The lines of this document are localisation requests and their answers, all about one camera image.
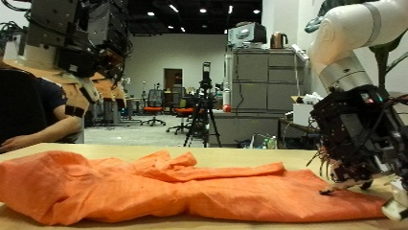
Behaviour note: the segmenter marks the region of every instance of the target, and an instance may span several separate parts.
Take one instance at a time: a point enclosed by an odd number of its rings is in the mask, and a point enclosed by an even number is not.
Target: door
[[[171,110],[172,93],[171,89],[182,86],[182,69],[165,69],[165,111]]]

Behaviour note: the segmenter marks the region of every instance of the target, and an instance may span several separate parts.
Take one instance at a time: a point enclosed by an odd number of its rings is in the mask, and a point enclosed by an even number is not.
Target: black shirt
[[[54,115],[54,109],[67,103],[63,88],[54,82],[36,78],[40,99],[47,115],[47,125],[54,125],[59,120]]]

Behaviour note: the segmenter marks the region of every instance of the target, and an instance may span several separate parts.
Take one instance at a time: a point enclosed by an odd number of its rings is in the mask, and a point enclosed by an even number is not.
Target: orange cloth
[[[196,168],[190,152],[159,151],[135,162],[48,151],[0,163],[0,200],[48,225],[116,222],[188,213],[216,219],[311,222],[383,216],[384,199],[326,188],[310,170]]]

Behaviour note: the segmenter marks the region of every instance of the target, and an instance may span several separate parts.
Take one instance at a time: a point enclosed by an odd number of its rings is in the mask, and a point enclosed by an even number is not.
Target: ceiling
[[[131,34],[222,35],[238,22],[262,22],[262,2],[264,0],[129,0]],[[202,6],[206,8],[205,13],[201,12]]]

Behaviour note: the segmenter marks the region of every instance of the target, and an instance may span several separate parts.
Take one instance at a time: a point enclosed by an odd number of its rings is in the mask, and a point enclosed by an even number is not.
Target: wooden table
[[[89,159],[117,157],[124,160],[135,160],[149,153],[163,150],[164,147],[147,146],[103,146],[103,145],[70,145],[70,144],[40,144],[0,155],[0,161],[14,159],[46,150],[68,150],[81,153]],[[254,167],[269,162],[282,161],[287,170],[306,169],[306,163],[311,159],[314,150],[282,150],[282,149],[218,149],[218,148],[167,148],[172,156],[178,156],[192,151],[198,159],[200,167]],[[319,173],[319,162],[314,161],[309,169]],[[384,180],[374,182],[369,193],[382,197],[391,197],[391,188],[384,186]],[[234,221],[212,218],[200,218],[180,215],[169,218],[136,218],[119,223],[103,223],[83,220],[72,226],[44,227],[31,218],[16,213],[0,203],[0,229],[2,230],[31,230],[31,229],[408,229],[408,221],[392,221],[386,218],[337,221],[325,223],[265,223],[250,221]]]

